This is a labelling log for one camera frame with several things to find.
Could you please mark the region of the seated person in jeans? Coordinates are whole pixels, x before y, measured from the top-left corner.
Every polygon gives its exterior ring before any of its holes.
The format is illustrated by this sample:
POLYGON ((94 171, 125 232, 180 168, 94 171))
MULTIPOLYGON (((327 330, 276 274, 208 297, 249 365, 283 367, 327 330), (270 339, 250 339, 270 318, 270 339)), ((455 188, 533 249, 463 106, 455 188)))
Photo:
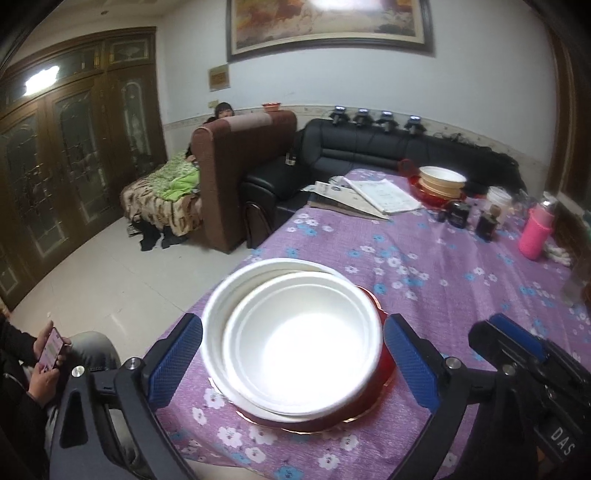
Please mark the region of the seated person in jeans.
POLYGON ((53 323, 37 336, 1 317, 1 477, 46 479, 53 429, 67 377, 76 366, 91 372, 121 366, 111 341, 99 332, 65 337, 56 365, 40 364, 53 323))

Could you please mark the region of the purple smartphone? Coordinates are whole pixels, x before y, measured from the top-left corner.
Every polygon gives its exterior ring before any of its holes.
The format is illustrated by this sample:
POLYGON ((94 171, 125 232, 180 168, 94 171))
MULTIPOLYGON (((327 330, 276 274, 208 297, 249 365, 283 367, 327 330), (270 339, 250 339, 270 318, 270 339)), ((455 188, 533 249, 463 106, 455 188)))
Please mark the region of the purple smartphone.
POLYGON ((38 363, 42 366, 44 372, 52 370, 57 363, 58 357, 65 345, 65 342, 58 330, 53 327, 45 345, 41 351, 38 363))

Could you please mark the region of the dark glass ink bottle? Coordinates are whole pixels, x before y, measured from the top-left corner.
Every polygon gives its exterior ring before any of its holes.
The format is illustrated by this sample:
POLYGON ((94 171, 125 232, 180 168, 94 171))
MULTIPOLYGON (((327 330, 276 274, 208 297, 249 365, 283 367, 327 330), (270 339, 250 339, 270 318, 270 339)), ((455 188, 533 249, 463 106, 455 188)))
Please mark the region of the dark glass ink bottle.
POLYGON ((458 229, 465 229, 471 213, 471 205, 464 201, 449 202, 446 207, 447 221, 458 229))

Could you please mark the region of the white work gloves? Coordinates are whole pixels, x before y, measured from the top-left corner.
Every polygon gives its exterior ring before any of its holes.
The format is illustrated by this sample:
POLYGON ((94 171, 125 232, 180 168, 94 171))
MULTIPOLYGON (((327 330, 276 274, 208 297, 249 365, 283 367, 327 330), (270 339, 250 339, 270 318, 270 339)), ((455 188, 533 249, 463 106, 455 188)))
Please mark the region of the white work gloves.
POLYGON ((546 242, 543 247, 543 252, 548 259, 556 263, 559 263, 563 266, 570 267, 572 264, 571 255, 564 248, 546 242))

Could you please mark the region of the pink knitted sleeve bottle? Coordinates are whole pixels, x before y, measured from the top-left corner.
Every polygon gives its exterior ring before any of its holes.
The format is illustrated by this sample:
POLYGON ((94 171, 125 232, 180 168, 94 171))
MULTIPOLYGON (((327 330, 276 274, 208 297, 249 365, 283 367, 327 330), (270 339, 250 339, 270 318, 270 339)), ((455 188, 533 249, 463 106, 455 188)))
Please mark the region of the pink knitted sleeve bottle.
POLYGON ((518 248, 529 260, 537 260, 553 232, 555 210, 558 200, 545 192, 540 202, 530 210, 528 220, 519 240, 518 248))

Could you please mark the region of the white plastic cup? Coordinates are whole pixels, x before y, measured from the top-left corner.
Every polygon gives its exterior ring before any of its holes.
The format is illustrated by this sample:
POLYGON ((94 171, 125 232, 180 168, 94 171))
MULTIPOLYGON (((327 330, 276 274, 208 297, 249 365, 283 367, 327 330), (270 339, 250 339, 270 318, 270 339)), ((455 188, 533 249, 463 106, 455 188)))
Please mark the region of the white plastic cup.
POLYGON ((486 200, 489 207, 497 206, 500 209, 501 214, 498 220, 503 223, 513 206, 512 196, 502 187, 491 186, 487 192, 486 200))

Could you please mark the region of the beige bowl on red plate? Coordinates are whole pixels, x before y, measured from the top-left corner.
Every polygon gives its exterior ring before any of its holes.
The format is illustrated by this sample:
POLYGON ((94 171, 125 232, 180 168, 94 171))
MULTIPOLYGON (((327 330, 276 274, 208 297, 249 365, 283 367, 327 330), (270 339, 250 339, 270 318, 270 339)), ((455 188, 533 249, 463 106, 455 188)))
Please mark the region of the beige bowl on red plate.
POLYGON ((423 166, 409 178, 411 193, 423 203, 443 207, 451 201, 466 198, 467 179, 462 174, 437 166, 423 166))

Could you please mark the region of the stack of papers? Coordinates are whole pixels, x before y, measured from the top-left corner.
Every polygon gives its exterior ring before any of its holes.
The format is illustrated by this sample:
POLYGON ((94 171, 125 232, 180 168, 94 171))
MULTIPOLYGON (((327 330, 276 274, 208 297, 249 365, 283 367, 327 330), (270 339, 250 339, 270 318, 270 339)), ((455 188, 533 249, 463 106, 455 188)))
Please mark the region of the stack of papers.
POLYGON ((338 177, 329 183, 317 181, 301 192, 310 194, 308 205, 312 208, 367 219, 389 220, 395 214, 423 207, 419 200, 387 179, 358 181, 338 177))

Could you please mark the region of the patterned blanket bed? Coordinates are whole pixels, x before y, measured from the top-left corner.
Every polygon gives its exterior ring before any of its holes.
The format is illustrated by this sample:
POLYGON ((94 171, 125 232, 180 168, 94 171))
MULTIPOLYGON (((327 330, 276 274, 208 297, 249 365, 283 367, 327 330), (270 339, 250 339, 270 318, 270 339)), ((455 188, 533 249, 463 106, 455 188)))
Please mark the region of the patterned blanket bed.
POLYGON ((197 160, 185 152, 170 157, 152 173, 124 187, 120 203, 131 222, 144 220, 159 230, 169 227, 176 236, 197 230, 202 223, 197 160))

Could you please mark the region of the black leather sofa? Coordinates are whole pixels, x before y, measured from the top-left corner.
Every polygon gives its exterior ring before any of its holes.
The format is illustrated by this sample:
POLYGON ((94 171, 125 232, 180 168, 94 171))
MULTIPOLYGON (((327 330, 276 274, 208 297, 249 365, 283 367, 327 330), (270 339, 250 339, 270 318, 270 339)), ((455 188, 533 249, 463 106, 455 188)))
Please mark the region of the black leather sofa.
POLYGON ((240 193, 243 202, 259 206, 277 222, 307 203, 305 186, 356 169, 397 175, 403 160, 416 167, 456 171, 467 178, 466 190, 474 195, 484 195, 491 186, 511 194, 527 189, 518 162, 487 147, 399 129, 387 133, 379 126, 335 126, 328 119, 314 119, 295 133, 290 150, 249 170, 240 193))

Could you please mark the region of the wooden cabinet doors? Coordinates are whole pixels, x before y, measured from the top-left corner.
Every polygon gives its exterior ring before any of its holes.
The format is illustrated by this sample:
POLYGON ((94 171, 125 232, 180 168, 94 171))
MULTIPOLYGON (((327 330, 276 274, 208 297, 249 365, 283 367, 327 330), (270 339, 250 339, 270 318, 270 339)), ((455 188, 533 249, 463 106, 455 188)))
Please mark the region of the wooden cabinet doors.
POLYGON ((14 308, 120 218, 122 189, 165 159, 156 30, 66 40, 1 80, 1 298, 14 308))

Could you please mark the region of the small wall plaque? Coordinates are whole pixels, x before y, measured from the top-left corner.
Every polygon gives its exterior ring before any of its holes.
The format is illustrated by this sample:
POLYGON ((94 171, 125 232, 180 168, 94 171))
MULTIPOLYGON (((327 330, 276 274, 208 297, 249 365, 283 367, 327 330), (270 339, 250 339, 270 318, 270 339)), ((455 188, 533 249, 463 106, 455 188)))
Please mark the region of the small wall plaque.
POLYGON ((208 70, 208 87, 211 92, 230 87, 228 64, 216 66, 208 70))

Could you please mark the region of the framed wall painting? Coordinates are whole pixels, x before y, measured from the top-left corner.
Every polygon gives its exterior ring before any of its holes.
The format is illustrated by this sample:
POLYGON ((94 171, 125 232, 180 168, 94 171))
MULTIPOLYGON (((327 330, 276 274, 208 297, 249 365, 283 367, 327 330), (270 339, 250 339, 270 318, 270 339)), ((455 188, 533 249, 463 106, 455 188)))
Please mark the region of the framed wall painting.
POLYGON ((304 48, 403 49, 430 54, 427 1, 242 0, 226 3, 226 56, 237 61, 304 48))

